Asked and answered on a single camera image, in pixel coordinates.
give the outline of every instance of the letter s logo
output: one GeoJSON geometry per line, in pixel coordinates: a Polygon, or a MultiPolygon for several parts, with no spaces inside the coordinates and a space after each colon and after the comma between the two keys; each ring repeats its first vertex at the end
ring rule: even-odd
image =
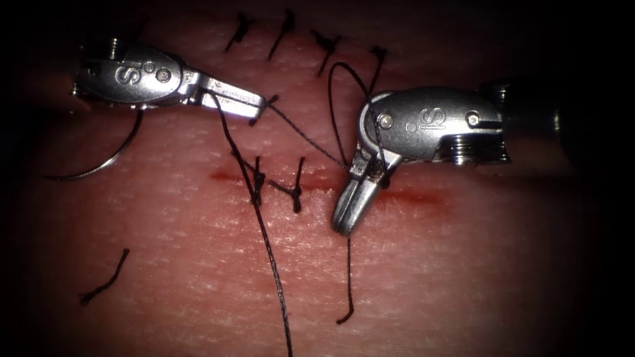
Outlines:
{"type": "Polygon", "coordinates": [[[119,67],[115,76],[117,81],[122,84],[137,84],[141,81],[141,71],[133,67],[119,67]]]}

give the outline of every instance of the cut suture end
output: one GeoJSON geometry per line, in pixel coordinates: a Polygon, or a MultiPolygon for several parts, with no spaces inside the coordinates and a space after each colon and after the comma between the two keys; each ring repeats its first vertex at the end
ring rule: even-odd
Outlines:
{"type": "Polygon", "coordinates": [[[335,323],[337,323],[338,325],[341,325],[341,324],[345,323],[346,321],[348,321],[351,318],[351,316],[353,316],[354,312],[355,312],[355,309],[351,308],[349,310],[349,313],[346,314],[346,316],[344,316],[341,319],[337,320],[335,323]]]}
{"type": "Polygon", "coordinates": [[[112,285],[112,283],[114,283],[115,280],[117,280],[117,277],[119,276],[119,272],[121,271],[121,267],[124,265],[124,261],[126,260],[128,253],[130,253],[130,249],[125,248],[123,255],[119,259],[119,264],[117,264],[117,269],[114,271],[112,278],[110,278],[110,280],[106,284],[97,287],[92,292],[89,292],[86,294],[79,294],[79,296],[81,297],[81,299],[79,300],[80,305],[82,306],[88,305],[88,303],[91,302],[91,300],[95,296],[97,296],[99,293],[103,292],[104,290],[108,289],[112,285]]]}

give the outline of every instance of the pink skin surface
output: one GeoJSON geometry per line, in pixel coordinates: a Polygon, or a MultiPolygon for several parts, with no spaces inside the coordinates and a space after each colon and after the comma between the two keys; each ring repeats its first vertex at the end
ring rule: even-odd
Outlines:
{"type": "MultiPolygon", "coordinates": [[[[387,48],[376,91],[474,88],[532,73],[543,68],[545,49],[541,33],[528,34],[533,13],[525,11],[233,1],[141,6],[126,19],[149,16],[141,40],[195,68],[267,98],[278,94],[276,106],[338,157],[326,92],[332,63],[348,62],[369,83],[376,59],[368,49],[387,48]],[[267,62],[287,5],[298,26],[267,62]],[[238,10],[257,22],[224,54],[238,10]],[[343,35],[321,77],[325,52],[311,28],[343,35]]],[[[363,98],[344,71],[334,87],[350,159],[363,98]]],[[[46,121],[38,132],[3,227],[25,297],[15,336],[64,356],[284,356],[267,253],[218,113],[148,110],[112,167],[73,182],[39,177],[95,165],[133,121],[125,108],[96,107],[46,121]],[[81,307],[77,294],[105,283],[124,247],[131,252],[118,280],[81,307]]],[[[270,110],[254,127],[236,116],[228,123],[243,158],[253,163],[260,155],[268,179],[292,187],[306,158],[302,211],[295,214],[291,198],[268,185],[261,207],[295,355],[527,356],[553,351],[575,331],[589,276],[584,242],[597,225],[577,179],[403,165],[352,237],[355,314],[336,325],[347,312],[346,240],[330,219],[346,172],[270,110]]]]}

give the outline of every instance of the black suture thread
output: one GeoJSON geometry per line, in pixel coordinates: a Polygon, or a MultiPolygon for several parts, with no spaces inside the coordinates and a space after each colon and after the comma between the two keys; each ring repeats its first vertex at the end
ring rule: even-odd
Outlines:
{"type": "Polygon", "coordinates": [[[265,184],[265,174],[260,171],[260,157],[256,156],[256,166],[251,166],[247,161],[243,160],[243,164],[247,167],[251,173],[253,174],[253,197],[251,198],[251,203],[256,204],[258,206],[262,206],[263,200],[260,196],[260,190],[265,184]]]}
{"type": "MultiPolygon", "coordinates": [[[[240,151],[238,150],[238,146],[232,139],[232,135],[230,134],[230,130],[227,126],[227,120],[225,119],[225,114],[222,110],[220,110],[220,102],[218,102],[218,98],[213,91],[207,91],[210,94],[212,99],[214,100],[214,104],[216,105],[216,110],[220,115],[220,120],[223,124],[223,133],[225,133],[225,138],[229,143],[230,147],[232,147],[232,153],[234,154],[238,165],[240,166],[240,171],[243,174],[243,179],[245,180],[245,184],[247,185],[247,190],[249,191],[249,197],[253,198],[253,188],[251,186],[251,182],[249,180],[249,175],[247,174],[247,169],[245,168],[245,163],[243,161],[242,156],[240,155],[240,151]]],[[[253,209],[256,213],[256,218],[258,219],[258,224],[260,225],[260,232],[263,234],[263,241],[265,242],[265,248],[267,249],[267,256],[269,257],[269,264],[271,265],[271,270],[273,272],[273,280],[276,283],[276,289],[278,291],[278,300],[280,302],[280,312],[282,313],[282,324],[284,326],[284,337],[286,338],[286,350],[289,357],[293,357],[293,349],[291,347],[291,331],[289,329],[289,318],[286,314],[286,304],[284,302],[284,294],[282,292],[282,282],[280,281],[280,274],[278,274],[278,266],[276,264],[276,259],[273,256],[273,250],[271,249],[271,242],[269,241],[269,236],[267,235],[267,230],[265,229],[265,221],[263,220],[263,215],[260,213],[260,208],[257,205],[253,205],[253,209]]]]}
{"type": "Polygon", "coordinates": [[[326,50],[326,56],[324,56],[324,60],[322,61],[322,65],[319,67],[319,71],[317,71],[317,76],[319,77],[324,71],[324,67],[326,66],[326,62],[329,60],[332,54],[335,53],[335,46],[342,38],[342,36],[337,35],[334,39],[326,38],[322,36],[318,31],[312,30],[311,33],[316,38],[317,45],[326,50]]]}
{"type": "Polygon", "coordinates": [[[345,323],[346,321],[348,321],[351,316],[353,315],[353,312],[355,312],[355,308],[353,307],[353,289],[351,287],[351,237],[346,237],[347,240],[347,272],[348,272],[348,297],[349,297],[349,312],[346,314],[346,316],[342,317],[339,320],[336,320],[335,323],[337,323],[338,325],[341,325],[343,323],[345,323]]]}
{"type": "Polygon", "coordinates": [[[276,114],[278,114],[278,116],[280,116],[287,124],[289,124],[289,126],[298,134],[300,134],[300,136],[302,136],[303,139],[306,140],[306,142],[308,142],[309,144],[311,144],[311,146],[313,146],[314,148],[316,148],[319,152],[321,152],[322,154],[324,154],[326,157],[328,157],[329,159],[331,159],[334,163],[336,163],[338,166],[342,167],[343,169],[347,170],[349,169],[349,167],[340,162],[340,160],[334,158],[334,156],[332,156],[331,154],[329,154],[328,152],[326,152],[326,150],[322,149],[316,142],[314,142],[313,140],[311,140],[304,132],[302,132],[302,130],[300,130],[295,124],[293,124],[293,122],[291,121],[291,119],[287,118],[286,115],[284,115],[283,112],[281,112],[278,108],[276,108],[275,106],[273,106],[272,104],[267,103],[267,106],[269,108],[271,108],[271,110],[273,110],[276,114]]]}
{"type": "Polygon", "coordinates": [[[236,29],[236,33],[233,34],[232,39],[227,43],[225,47],[225,53],[230,50],[230,47],[234,42],[240,43],[243,40],[243,37],[247,34],[249,30],[249,26],[253,24],[254,20],[247,20],[247,17],[242,13],[238,13],[238,28],[236,29]]]}
{"type": "MultiPolygon", "coordinates": [[[[372,118],[372,123],[375,128],[375,136],[377,137],[377,146],[379,148],[379,156],[381,158],[381,166],[382,166],[382,173],[383,173],[382,188],[388,188],[388,186],[390,185],[390,178],[389,178],[388,170],[386,168],[384,146],[382,145],[382,140],[379,134],[379,125],[377,124],[377,116],[375,115],[372,109],[372,101],[371,101],[370,93],[368,92],[368,89],[364,85],[364,81],[362,81],[362,79],[359,77],[357,72],[355,72],[355,70],[346,62],[334,63],[331,66],[331,70],[329,72],[329,78],[333,76],[333,71],[335,71],[335,68],[337,67],[342,67],[343,69],[346,69],[351,74],[351,76],[353,76],[353,79],[355,80],[355,82],[357,82],[357,85],[359,85],[360,89],[364,93],[364,97],[366,98],[366,101],[368,103],[368,111],[370,112],[370,117],[372,118]]],[[[335,127],[335,115],[333,114],[333,93],[331,90],[331,81],[329,81],[328,92],[329,92],[329,109],[331,110],[331,122],[333,123],[333,127],[335,127]]]]}
{"type": "MultiPolygon", "coordinates": [[[[345,62],[337,62],[334,63],[331,66],[331,70],[329,71],[329,86],[328,86],[328,93],[329,93],[329,109],[331,111],[331,122],[333,123],[333,128],[335,129],[335,133],[337,135],[337,127],[335,126],[335,115],[333,113],[333,93],[332,93],[332,77],[333,77],[333,72],[335,71],[335,68],[337,67],[342,67],[343,69],[346,69],[346,71],[349,72],[349,74],[353,77],[353,79],[355,80],[355,82],[357,82],[357,85],[360,87],[360,89],[362,90],[362,92],[364,93],[364,98],[366,99],[367,103],[368,103],[368,110],[370,111],[370,115],[372,118],[375,118],[375,114],[373,113],[372,110],[372,101],[371,101],[371,97],[370,97],[370,93],[368,92],[368,89],[366,88],[366,86],[364,85],[364,81],[362,81],[362,79],[359,77],[359,75],[357,74],[357,72],[355,72],[355,70],[348,65],[345,62]]],[[[376,120],[373,120],[374,125],[375,125],[375,130],[377,130],[377,122],[376,120]]],[[[383,182],[389,182],[389,178],[388,178],[388,173],[386,172],[386,161],[384,159],[384,154],[383,154],[383,147],[380,141],[380,136],[379,133],[376,132],[376,136],[377,136],[377,144],[379,147],[379,151],[380,151],[380,156],[381,156],[381,160],[382,160],[382,168],[384,170],[384,180],[383,182]]],[[[341,319],[337,320],[336,323],[338,325],[346,322],[352,315],[353,312],[355,311],[354,307],[353,307],[353,289],[351,287],[351,238],[348,237],[347,238],[347,272],[348,272],[348,299],[349,299],[349,312],[346,314],[346,316],[342,317],[341,319]]]]}
{"type": "Polygon", "coordinates": [[[370,82],[370,86],[368,87],[368,92],[372,93],[372,90],[375,89],[375,83],[377,82],[377,78],[379,77],[379,71],[384,64],[384,60],[386,59],[386,49],[381,48],[380,46],[373,46],[370,49],[370,53],[374,54],[377,57],[377,68],[375,69],[375,74],[372,76],[372,81],[370,82]]]}
{"type": "Polygon", "coordinates": [[[273,57],[273,53],[278,48],[278,45],[280,44],[282,37],[287,32],[291,32],[294,30],[294,28],[296,28],[296,14],[294,14],[293,11],[289,9],[285,9],[284,12],[286,13],[286,18],[284,19],[284,22],[282,23],[282,28],[280,30],[280,34],[276,38],[276,42],[273,43],[273,46],[271,47],[271,50],[269,51],[269,56],[267,56],[267,61],[271,61],[271,58],[273,57]]]}
{"type": "Polygon", "coordinates": [[[79,296],[81,296],[81,299],[79,300],[79,304],[80,305],[82,305],[82,306],[88,305],[88,303],[91,302],[91,300],[97,294],[99,294],[102,291],[108,289],[112,285],[112,283],[114,283],[114,281],[117,280],[117,277],[119,276],[119,272],[121,271],[121,267],[124,265],[124,261],[126,260],[126,257],[128,256],[128,253],[130,253],[130,249],[125,248],[123,255],[119,259],[119,264],[117,264],[117,269],[114,271],[114,274],[112,275],[112,278],[110,278],[110,280],[106,284],[104,284],[102,286],[99,286],[98,288],[96,288],[92,292],[89,292],[89,293],[86,293],[86,294],[79,294],[79,296]]]}
{"type": "Polygon", "coordinates": [[[342,146],[342,141],[339,138],[339,131],[337,130],[337,125],[335,124],[335,113],[333,111],[333,72],[335,71],[335,68],[338,68],[338,67],[342,67],[346,69],[349,72],[349,74],[353,77],[355,82],[357,82],[357,85],[362,89],[362,92],[364,93],[364,98],[367,100],[369,108],[372,103],[370,101],[370,91],[366,89],[366,86],[364,85],[364,81],[362,81],[362,79],[359,77],[359,75],[357,75],[357,73],[351,66],[349,66],[345,62],[336,62],[331,66],[331,70],[329,71],[329,84],[327,87],[328,97],[329,97],[329,112],[331,113],[331,124],[333,125],[333,130],[335,131],[335,138],[337,139],[337,146],[339,147],[339,153],[340,155],[342,155],[342,161],[344,161],[344,164],[347,164],[346,156],[344,154],[344,147],[342,146]]]}
{"type": "MultiPolygon", "coordinates": [[[[269,105],[269,104],[271,104],[271,103],[275,102],[275,101],[276,101],[276,100],[278,100],[279,98],[280,98],[280,97],[278,97],[278,95],[273,95],[273,97],[271,97],[271,98],[267,101],[267,103],[265,104],[265,109],[267,109],[267,107],[268,107],[268,105],[269,105]]],[[[260,115],[258,115],[258,117],[257,117],[257,118],[250,119],[250,120],[249,120],[249,123],[248,123],[248,124],[249,124],[249,126],[254,126],[254,125],[256,125],[256,122],[258,122],[258,119],[260,119],[260,117],[263,115],[263,113],[264,113],[264,112],[265,112],[265,111],[263,110],[262,112],[260,112],[260,115]]]]}
{"type": "Polygon", "coordinates": [[[256,156],[256,167],[253,170],[253,204],[260,206],[263,203],[260,190],[265,184],[265,174],[260,171],[260,157],[256,156]]]}
{"type": "Polygon", "coordinates": [[[296,173],[296,186],[294,188],[285,188],[274,180],[269,180],[269,184],[271,186],[291,196],[291,199],[293,200],[293,212],[295,213],[300,213],[302,210],[302,204],[300,203],[300,195],[302,194],[302,189],[300,188],[300,175],[302,174],[303,164],[304,157],[301,157],[300,164],[298,165],[298,172],[296,173]]]}

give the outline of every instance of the engraved logo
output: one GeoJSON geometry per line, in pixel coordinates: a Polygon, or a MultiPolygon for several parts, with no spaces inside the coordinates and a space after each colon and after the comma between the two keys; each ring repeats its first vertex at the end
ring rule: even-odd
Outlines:
{"type": "Polygon", "coordinates": [[[414,133],[417,130],[441,130],[445,129],[445,111],[441,108],[434,108],[429,110],[424,108],[419,112],[419,122],[408,122],[405,125],[405,130],[409,133],[414,133]]]}
{"type": "Polygon", "coordinates": [[[125,65],[117,68],[115,78],[122,84],[137,84],[141,81],[141,68],[140,64],[125,63],[125,65]]]}

